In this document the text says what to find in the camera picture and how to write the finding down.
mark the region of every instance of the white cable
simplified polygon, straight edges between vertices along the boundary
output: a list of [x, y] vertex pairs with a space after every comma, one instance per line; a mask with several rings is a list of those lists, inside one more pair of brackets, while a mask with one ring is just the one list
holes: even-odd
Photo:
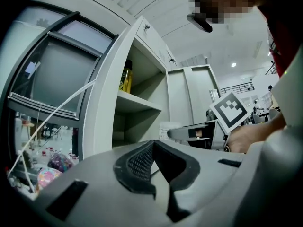
[[[60, 126], [60, 128], [59, 129], [57, 129], [57, 131], [53, 134], [53, 136], [61, 129], [63, 127], [63, 125], [61, 125]], [[50, 140], [51, 138], [49, 138], [41, 147], [40, 147], [40, 149], [39, 150], [37, 150], [37, 152], [36, 153], [38, 153], [42, 148], [43, 148], [43, 146], [45, 146], [46, 145], [46, 143]]]
[[44, 124], [56, 113], [58, 112], [58, 110], [60, 108], [62, 108], [64, 105], [66, 105], [69, 101], [71, 101], [74, 97], [76, 97], [77, 95], [79, 95], [81, 92], [83, 92], [84, 90], [86, 90], [87, 88], [89, 88], [90, 86], [92, 86], [95, 83], [96, 79], [89, 82], [88, 84], [84, 85], [83, 87], [81, 87], [77, 92], [75, 92], [73, 95], [71, 95], [68, 99], [66, 99], [59, 107], [57, 107], [44, 121], [43, 123], [36, 129], [36, 131], [34, 132], [34, 134], [31, 136], [31, 138], [28, 140], [28, 142], [25, 144], [25, 146], [23, 147], [23, 149], [20, 151], [13, 167], [11, 168], [11, 170], [8, 173], [8, 177], [11, 174], [11, 172], [14, 170], [17, 162], [19, 161], [20, 157], [22, 156], [23, 152], [26, 150], [26, 148], [28, 147], [30, 141], [35, 137], [35, 135], [37, 134], [37, 132], [44, 126]]
[[39, 120], [40, 109], [41, 109], [41, 107], [39, 107], [39, 111], [38, 111], [36, 130], [37, 130], [37, 128], [38, 128], [38, 120]]
[[23, 163], [23, 167], [24, 167], [25, 177], [27, 178], [27, 181], [28, 181], [28, 184], [29, 184], [30, 189], [31, 189], [32, 192], [34, 193], [34, 192], [35, 192], [35, 188], [34, 188], [32, 182], [31, 182], [30, 179], [29, 179], [29, 175], [28, 175], [28, 171], [27, 171], [27, 166], [26, 166], [26, 164], [25, 164], [24, 156], [23, 156], [23, 155], [22, 155], [22, 163]]

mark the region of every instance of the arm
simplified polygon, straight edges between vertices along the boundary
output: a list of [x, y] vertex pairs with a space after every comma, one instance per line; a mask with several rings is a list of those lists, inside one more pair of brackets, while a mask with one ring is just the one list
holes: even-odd
[[258, 141], [265, 141], [273, 132], [281, 130], [286, 126], [284, 117], [279, 113], [267, 123], [244, 125], [234, 129], [227, 145], [231, 152], [246, 153], [251, 144]]

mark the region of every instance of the metal frame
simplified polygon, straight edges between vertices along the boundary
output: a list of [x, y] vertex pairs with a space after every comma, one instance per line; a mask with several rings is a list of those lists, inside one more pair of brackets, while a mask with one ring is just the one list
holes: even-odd
[[[8, 76], [8, 79], [5, 83], [5, 86], [3, 88], [3, 92], [0, 98], [0, 138], [2, 139], [2, 144], [5, 146], [8, 146], [8, 152], [7, 152], [7, 159], [8, 160], [8, 165], [12, 164], [13, 161], [16, 158], [16, 151], [15, 151], [15, 142], [14, 142], [14, 127], [15, 127], [15, 111], [25, 113], [26, 115], [29, 115], [31, 117], [37, 117], [39, 108], [43, 106], [43, 110], [40, 110], [39, 112], [39, 118], [41, 120], [45, 120], [49, 113], [53, 110], [51, 106], [47, 105], [45, 106], [44, 104], [39, 104], [37, 102], [34, 102], [34, 104], [37, 104], [37, 109], [33, 109], [33, 106], [31, 105], [31, 108], [28, 107], [28, 103], [31, 104], [32, 100], [28, 99], [28, 102], [24, 102], [24, 100], [19, 100], [18, 98], [15, 98], [13, 95], [10, 93], [10, 89], [14, 85], [19, 73], [21, 72], [25, 62], [28, 60], [28, 58], [33, 54], [35, 49], [41, 44], [44, 39], [46, 39], [48, 36], [56, 38], [58, 40], [61, 40], [63, 42], [66, 42], [68, 44], [71, 44], [75, 47], [78, 47], [79, 49], [82, 49], [94, 56], [96, 56], [96, 61], [94, 63], [93, 69], [91, 73], [88, 75], [86, 82], [89, 82], [93, 80], [96, 76], [97, 73], [102, 65], [102, 62], [110, 50], [111, 46], [113, 43], [116, 41], [117, 36], [103, 28], [102, 26], [96, 24], [95, 22], [83, 17], [80, 15], [80, 12], [75, 11], [71, 12], [67, 9], [60, 8], [58, 6], [54, 6], [51, 4], [43, 3], [43, 2], [36, 2], [36, 1], [30, 1], [28, 6], [35, 6], [35, 7], [40, 7], [44, 8], [50, 11], [54, 11], [60, 14], [66, 15], [65, 17], [61, 18], [57, 22], [53, 23], [49, 27], [47, 27], [33, 42], [25, 49], [25, 51], [21, 54], [17, 62], [15, 63], [13, 69], [11, 70], [10, 75]], [[77, 41], [72, 38], [69, 38], [68, 36], [62, 35], [60, 33], [57, 33], [58, 30], [61, 28], [65, 27], [69, 23], [73, 21], [80, 21], [81, 23], [84, 23], [85, 25], [97, 30], [98, 32], [101, 32], [105, 36], [113, 39], [109, 47], [106, 49], [104, 55], [100, 53], [99, 51]], [[55, 124], [60, 124], [60, 125], [65, 125], [73, 128], [78, 128], [79, 129], [79, 135], [78, 135], [78, 152], [79, 152], [79, 159], [83, 159], [83, 146], [82, 146], [82, 140], [83, 140], [83, 124], [84, 124], [84, 117], [85, 114], [81, 113], [82, 109], [86, 109], [89, 95], [91, 92], [91, 88], [88, 89], [87, 92], [83, 92], [80, 96], [79, 104], [77, 107], [77, 112], [75, 112], [74, 118], [70, 118], [70, 115], [68, 116], [69, 113], [67, 113], [66, 110], [62, 110], [62, 112], [59, 113], [59, 115], [54, 115], [49, 122], [50, 123], [55, 123]]]
[[[116, 37], [113, 39], [113, 41], [110, 43], [109, 47], [107, 47], [107, 49], [105, 50], [103, 56], [96, 61], [96, 66], [94, 67], [92, 74], [90, 75], [90, 78], [88, 79], [87, 82], [90, 82], [92, 80], [94, 80], [97, 77], [97, 74], [101, 68], [101, 65], [104, 61], [104, 59], [106, 58], [108, 52], [110, 51], [110, 49], [112, 48], [113, 44], [116, 42], [117, 38], [119, 37], [119, 35], [116, 35]], [[89, 96], [91, 93], [92, 87], [86, 89], [80, 97], [82, 97], [83, 99], [80, 101], [81, 102], [81, 107], [80, 107], [80, 114], [79, 114], [79, 129], [78, 129], [78, 154], [79, 154], [79, 161], [83, 160], [83, 129], [84, 129], [84, 120], [85, 120], [85, 114], [84, 114], [84, 109], [87, 108], [87, 104], [89, 102]]]
[[88, 45], [86, 45], [86, 44], [84, 44], [84, 43], [82, 43], [80, 41], [77, 41], [77, 40], [75, 40], [73, 38], [70, 38], [70, 37], [68, 37], [66, 35], [60, 34], [58, 32], [48, 32], [47, 35], [51, 36], [51, 37], [53, 37], [55, 39], [61, 40], [61, 41], [65, 42], [65, 43], [68, 43], [70, 45], [73, 45], [73, 46], [75, 46], [75, 47], [77, 47], [77, 48], [79, 48], [79, 49], [81, 49], [83, 51], [86, 51], [86, 52], [88, 52], [88, 53], [90, 53], [90, 54], [92, 54], [92, 55], [94, 55], [94, 56], [96, 56], [98, 58], [100, 58], [102, 56], [101, 52], [95, 50], [94, 48], [91, 48], [90, 46], [88, 46]]

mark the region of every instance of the white ceiling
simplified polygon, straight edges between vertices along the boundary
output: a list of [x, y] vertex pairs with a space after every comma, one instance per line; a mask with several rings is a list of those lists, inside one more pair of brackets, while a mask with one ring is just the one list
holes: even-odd
[[[134, 18], [143, 15], [162, 36], [177, 61], [192, 60], [195, 64], [208, 57], [218, 77], [234, 72], [245, 74], [248, 70], [269, 66], [272, 60], [268, 56], [266, 23], [257, 8], [224, 24], [213, 24], [213, 32], [208, 34], [187, 21], [188, 0], [112, 1]], [[231, 68], [232, 62], [237, 62], [237, 66]]]

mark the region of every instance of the pink toy ball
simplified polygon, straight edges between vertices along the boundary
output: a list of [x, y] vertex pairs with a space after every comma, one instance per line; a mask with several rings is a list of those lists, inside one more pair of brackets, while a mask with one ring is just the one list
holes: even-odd
[[42, 190], [48, 186], [55, 178], [59, 177], [62, 173], [53, 168], [44, 168], [39, 171], [37, 177], [36, 189]]

